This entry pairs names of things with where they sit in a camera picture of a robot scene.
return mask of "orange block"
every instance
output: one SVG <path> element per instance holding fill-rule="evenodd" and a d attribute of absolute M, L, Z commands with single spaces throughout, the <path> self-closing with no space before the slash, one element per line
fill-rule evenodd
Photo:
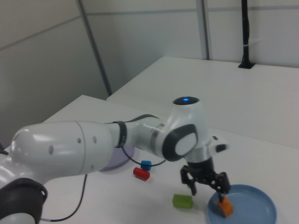
<path fill-rule="evenodd" d="M 219 198 L 218 198 L 218 206 L 220 207 L 222 213 L 224 214 L 225 218 L 227 218 L 228 216 L 230 216 L 233 213 L 233 205 L 232 203 L 228 200 L 227 197 L 223 198 L 223 201 L 220 202 Z"/>

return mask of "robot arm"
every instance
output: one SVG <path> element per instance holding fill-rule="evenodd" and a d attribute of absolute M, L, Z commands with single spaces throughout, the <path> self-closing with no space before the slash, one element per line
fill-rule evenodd
<path fill-rule="evenodd" d="M 64 121 L 19 130 L 0 165 L 0 224 L 39 223 L 47 197 L 43 184 L 101 170 L 113 148 L 124 145 L 134 145 L 168 161 L 185 157 L 188 166 L 181 170 L 182 182 L 193 194 L 195 182 L 228 193 L 227 176 L 214 172 L 211 157 L 227 146 L 210 137 L 201 102 L 186 97 L 173 103 L 165 124 L 155 116 L 142 115 L 127 122 Z"/>

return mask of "blue cube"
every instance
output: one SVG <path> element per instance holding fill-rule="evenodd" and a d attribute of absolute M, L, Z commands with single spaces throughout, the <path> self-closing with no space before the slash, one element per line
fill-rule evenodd
<path fill-rule="evenodd" d="M 151 161 L 142 160 L 141 161 L 141 169 L 149 171 L 151 169 Z"/>

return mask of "red cylinder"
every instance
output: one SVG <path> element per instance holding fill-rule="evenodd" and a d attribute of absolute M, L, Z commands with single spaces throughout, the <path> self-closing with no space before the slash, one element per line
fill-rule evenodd
<path fill-rule="evenodd" d="M 143 170 L 141 168 L 138 168 L 138 167 L 135 167 L 134 170 L 133 170 L 133 174 L 136 176 L 136 177 L 139 177 L 140 179 L 143 179 L 143 180 L 147 180 L 149 179 L 150 177 L 150 173 L 146 170 Z"/>

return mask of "table surface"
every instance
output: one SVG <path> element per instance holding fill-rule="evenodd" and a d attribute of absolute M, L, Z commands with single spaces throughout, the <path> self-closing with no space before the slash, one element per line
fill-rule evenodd
<path fill-rule="evenodd" d="M 211 127 L 299 146 L 299 69 L 162 57 L 107 101 L 168 115 L 172 101 L 198 97 Z"/>
<path fill-rule="evenodd" d="M 148 112 L 81 96 L 46 122 L 89 120 L 104 123 L 130 120 L 145 113 Z M 154 115 L 165 120 L 162 115 Z M 299 150 L 215 128 L 210 128 L 210 132 L 230 144 L 229 150 L 214 156 L 215 171 L 227 172 L 231 184 L 248 184 L 266 192 L 277 207 L 278 224 L 297 223 Z M 133 158 L 154 163 L 161 160 L 138 149 Z M 154 167 L 146 182 L 133 176 L 136 165 L 131 161 L 111 171 L 89 174 L 80 209 L 61 223 L 207 224 L 206 206 L 214 193 L 208 186 L 197 184 L 198 192 L 193 196 L 191 210 L 172 206 L 174 194 L 191 195 L 180 180 L 183 165 L 185 161 L 181 159 Z M 82 175 L 64 177 L 46 183 L 49 195 L 42 217 L 56 219 L 71 214 L 79 202 L 83 178 Z"/>

